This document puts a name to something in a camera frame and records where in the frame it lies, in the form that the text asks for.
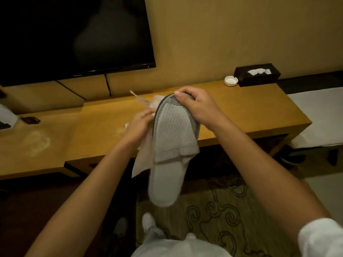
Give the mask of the person's left hand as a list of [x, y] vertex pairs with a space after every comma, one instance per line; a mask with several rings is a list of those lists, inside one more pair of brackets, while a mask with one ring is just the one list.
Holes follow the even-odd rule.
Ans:
[[126, 134], [124, 136], [125, 144], [128, 146], [128, 148], [131, 148], [131, 149], [138, 149], [142, 140], [148, 133], [148, 130], [153, 126], [153, 122], [154, 122], [153, 120], [151, 125], [148, 127], [146, 131], [139, 130], [138, 129], [138, 113], [132, 118], [131, 122], [128, 125], [128, 129], [126, 130]]

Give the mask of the person's right hand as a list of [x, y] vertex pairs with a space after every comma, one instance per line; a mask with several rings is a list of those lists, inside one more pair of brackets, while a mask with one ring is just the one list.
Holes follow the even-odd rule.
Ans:
[[195, 108], [193, 110], [194, 115], [192, 116], [212, 132], [215, 132], [221, 124], [228, 121], [225, 114], [219, 109], [216, 102], [206, 90], [185, 86], [176, 91], [187, 93], [193, 97], [195, 100]]

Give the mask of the grey fabric slipper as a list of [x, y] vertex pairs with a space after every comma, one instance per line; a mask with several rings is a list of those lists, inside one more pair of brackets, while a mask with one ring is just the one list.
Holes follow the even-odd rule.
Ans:
[[174, 94], [159, 104], [152, 134], [152, 167], [148, 196], [158, 207], [169, 207], [177, 200], [190, 161], [200, 152], [200, 123]]

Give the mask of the clear plastic wrapper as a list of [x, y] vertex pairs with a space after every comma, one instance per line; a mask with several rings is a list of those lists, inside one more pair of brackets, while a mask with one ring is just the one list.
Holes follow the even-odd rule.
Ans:
[[[147, 108], [157, 109], [164, 96], [155, 95], [152, 101], [146, 100], [141, 96], [136, 95], [132, 90], [130, 93], [135, 96], [135, 98], [143, 103]], [[152, 147], [152, 136], [153, 136], [153, 124], [152, 121], [148, 126], [148, 132], [139, 147], [138, 154], [135, 158], [135, 163], [132, 169], [132, 178], [140, 174], [141, 172], [151, 169], [153, 166], [153, 147]]]

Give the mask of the person's left forearm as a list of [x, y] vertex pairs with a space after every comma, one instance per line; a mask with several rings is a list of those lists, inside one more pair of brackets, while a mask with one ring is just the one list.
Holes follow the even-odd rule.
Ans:
[[24, 257], [83, 257], [139, 144], [126, 134], [51, 217]]

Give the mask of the person's right forearm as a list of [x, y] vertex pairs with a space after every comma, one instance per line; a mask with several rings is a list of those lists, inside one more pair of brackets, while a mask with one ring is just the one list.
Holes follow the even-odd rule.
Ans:
[[300, 230], [311, 221], [330, 217], [301, 180], [225, 115], [210, 114], [204, 125], [216, 135], [262, 207], [293, 241], [297, 241]]

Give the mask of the long wooden desk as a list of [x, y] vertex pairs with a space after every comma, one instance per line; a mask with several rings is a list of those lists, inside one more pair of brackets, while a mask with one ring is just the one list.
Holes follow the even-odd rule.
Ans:
[[[223, 113], [252, 139], [285, 135], [270, 155], [311, 125], [311, 120], [277, 84], [227, 87], [222, 81], [195, 84], [215, 99]], [[125, 133], [125, 124], [144, 105], [133, 95], [85, 102], [83, 107], [23, 114], [0, 130], [0, 181], [61, 172], [82, 177]]]

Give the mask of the black tissue box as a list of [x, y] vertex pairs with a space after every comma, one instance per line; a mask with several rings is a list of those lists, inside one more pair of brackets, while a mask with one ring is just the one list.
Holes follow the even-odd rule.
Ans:
[[[249, 73], [247, 73], [251, 69], [259, 69], [259, 68], [270, 69], [272, 74], [270, 75], [258, 74], [258, 75], [252, 76]], [[238, 85], [240, 87], [272, 84], [272, 83], [275, 83], [279, 79], [280, 76], [281, 76], [281, 72], [276, 67], [274, 67], [272, 63], [255, 64], [255, 65], [237, 67], [234, 71], [234, 77], [238, 78]]]

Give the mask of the white tissue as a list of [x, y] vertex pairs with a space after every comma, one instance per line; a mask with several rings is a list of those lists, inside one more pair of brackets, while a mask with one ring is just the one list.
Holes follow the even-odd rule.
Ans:
[[255, 76], [255, 75], [261, 75], [261, 74], [266, 74], [266, 75], [270, 75], [272, 74], [271, 70], [270, 69], [263, 69], [263, 68], [259, 68], [259, 69], [251, 69], [249, 70], [247, 73], [249, 73], [250, 75], [252, 76]]

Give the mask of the white shoe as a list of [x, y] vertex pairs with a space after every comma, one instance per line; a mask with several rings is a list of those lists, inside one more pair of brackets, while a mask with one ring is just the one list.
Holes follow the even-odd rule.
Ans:
[[155, 219], [153, 218], [151, 213], [146, 212], [142, 216], [142, 227], [143, 227], [144, 233], [146, 233], [150, 228], [157, 227]]

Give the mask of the grey shoe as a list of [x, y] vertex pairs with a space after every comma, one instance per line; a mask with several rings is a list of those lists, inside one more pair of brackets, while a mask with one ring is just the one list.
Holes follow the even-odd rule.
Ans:
[[128, 220], [126, 217], [122, 217], [117, 221], [113, 230], [113, 234], [114, 236], [116, 236], [118, 240], [123, 240], [124, 237], [126, 236], [127, 230], [128, 230]]

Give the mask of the black flat screen television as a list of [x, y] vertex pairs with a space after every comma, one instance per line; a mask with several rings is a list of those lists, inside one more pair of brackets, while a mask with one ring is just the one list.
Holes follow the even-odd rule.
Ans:
[[145, 0], [0, 0], [4, 87], [155, 67]]

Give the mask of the person's white trousers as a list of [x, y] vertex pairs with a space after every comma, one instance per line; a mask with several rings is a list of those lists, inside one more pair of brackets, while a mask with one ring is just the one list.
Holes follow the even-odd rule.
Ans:
[[189, 233], [184, 240], [167, 239], [156, 226], [148, 228], [144, 241], [131, 257], [232, 257], [224, 248], [197, 239]]

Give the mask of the bed with white sheet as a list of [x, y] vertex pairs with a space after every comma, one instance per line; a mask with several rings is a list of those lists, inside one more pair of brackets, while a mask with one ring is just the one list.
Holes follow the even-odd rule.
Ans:
[[311, 120], [290, 142], [293, 149], [343, 145], [343, 87], [289, 94]]

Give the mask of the white object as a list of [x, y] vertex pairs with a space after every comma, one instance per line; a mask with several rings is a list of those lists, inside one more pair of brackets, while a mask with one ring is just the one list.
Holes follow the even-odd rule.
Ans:
[[0, 104], [0, 130], [12, 129], [19, 116], [14, 114], [9, 108]]

